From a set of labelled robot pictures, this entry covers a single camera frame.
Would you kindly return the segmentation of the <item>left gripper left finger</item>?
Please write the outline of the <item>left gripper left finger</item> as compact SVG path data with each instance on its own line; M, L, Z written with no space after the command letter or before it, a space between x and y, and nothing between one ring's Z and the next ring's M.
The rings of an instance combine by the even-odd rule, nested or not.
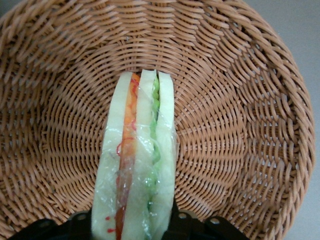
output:
M43 218L33 222L12 235L10 240L90 240L91 211L80 211L72 214L62 224Z

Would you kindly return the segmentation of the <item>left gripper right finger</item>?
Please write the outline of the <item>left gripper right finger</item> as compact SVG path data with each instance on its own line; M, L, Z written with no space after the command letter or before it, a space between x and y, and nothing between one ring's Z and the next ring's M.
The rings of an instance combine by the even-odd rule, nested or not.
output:
M169 222L171 240L243 240L245 235L220 216L201 222L186 212L172 212Z

